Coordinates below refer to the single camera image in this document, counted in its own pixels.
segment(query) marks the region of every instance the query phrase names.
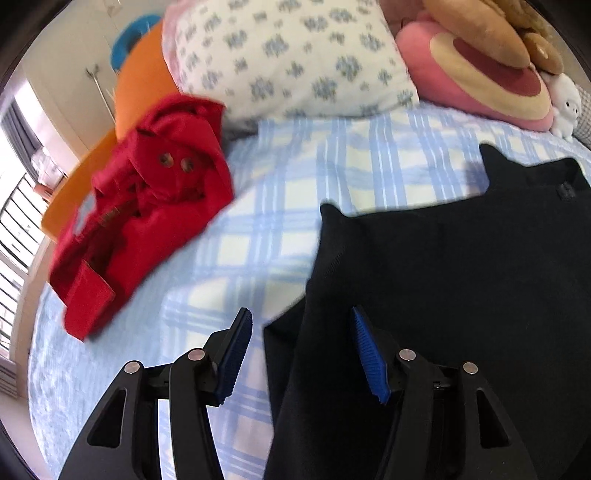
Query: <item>blue object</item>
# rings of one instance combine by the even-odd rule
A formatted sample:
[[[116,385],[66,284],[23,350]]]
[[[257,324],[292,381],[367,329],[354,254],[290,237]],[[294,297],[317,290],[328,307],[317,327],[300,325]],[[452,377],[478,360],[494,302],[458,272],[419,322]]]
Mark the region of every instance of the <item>blue object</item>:
[[[114,71],[120,71],[129,52],[160,21],[160,18],[160,15],[144,15],[131,22],[121,32],[121,35],[117,38],[111,50],[111,67]]]
[[[358,309],[353,309],[355,321],[355,342],[359,359],[365,371],[365,378],[368,381],[369,389],[380,403],[386,404],[390,398],[390,387],[388,386],[388,370],[386,362],[379,352],[370,327]]]
[[[224,343],[227,342],[227,344],[220,348],[221,358],[217,358],[217,356],[213,358],[217,364],[217,387],[213,394],[220,403],[232,395],[232,390],[234,390],[248,343],[251,341],[252,313],[247,309],[240,309],[232,327],[223,331],[226,332]]]

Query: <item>metal screw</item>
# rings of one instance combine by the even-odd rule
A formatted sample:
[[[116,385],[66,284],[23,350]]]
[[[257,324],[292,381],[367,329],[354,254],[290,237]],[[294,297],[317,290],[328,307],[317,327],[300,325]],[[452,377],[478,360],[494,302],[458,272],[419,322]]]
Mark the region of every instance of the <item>metal screw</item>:
[[[200,348],[196,348],[195,350],[191,350],[189,352],[189,360],[193,362],[198,362],[199,360],[203,360],[205,358],[205,350],[201,350]]]
[[[138,362],[129,362],[123,368],[126,374],[134,374],[139,370],[139,363]]]
[[[417,354],[408,348],[400,350],[398,354],[402,360],[406,360],[407,362],[411,362],[417,357]]]
[[[478,366],[476,364],[473,364],[472,362],[466,362],[463,368],[464,372],[466,372],[467,374],[474,375],[478,373]]]

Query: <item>brown teddy bear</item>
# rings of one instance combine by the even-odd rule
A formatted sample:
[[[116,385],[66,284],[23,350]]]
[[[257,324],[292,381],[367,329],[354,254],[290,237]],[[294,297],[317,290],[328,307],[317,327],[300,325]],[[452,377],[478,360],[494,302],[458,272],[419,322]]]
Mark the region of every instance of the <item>brown teddy bear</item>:
[[[499,63],[564,72],[560,53],[547,40],[545,23],[526,0],[423,0],[429,14],[454,35]]]

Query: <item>white plush toy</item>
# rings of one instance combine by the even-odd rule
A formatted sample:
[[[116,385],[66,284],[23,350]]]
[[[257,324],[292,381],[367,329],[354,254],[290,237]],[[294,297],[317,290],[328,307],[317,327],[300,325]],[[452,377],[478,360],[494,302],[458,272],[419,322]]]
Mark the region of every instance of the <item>white plush toy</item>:
[[[550,92],[554,121],[550,127],[550,133],[573,141],[573,130],[577,127],[577,118],[581,113],[581,96],[574,82],[564,73],[550,75],[540,73],[544,83]]]

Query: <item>pink cushion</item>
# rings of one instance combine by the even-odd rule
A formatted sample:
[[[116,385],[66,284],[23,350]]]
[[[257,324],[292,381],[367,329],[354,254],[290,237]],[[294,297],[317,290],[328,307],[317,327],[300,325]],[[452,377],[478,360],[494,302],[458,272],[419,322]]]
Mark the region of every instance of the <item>pink cushion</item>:
[[[433,21],[406,25],[396,45],[420,98],[528,130],[550,129],[550,95],[537,72],[504,66]]]

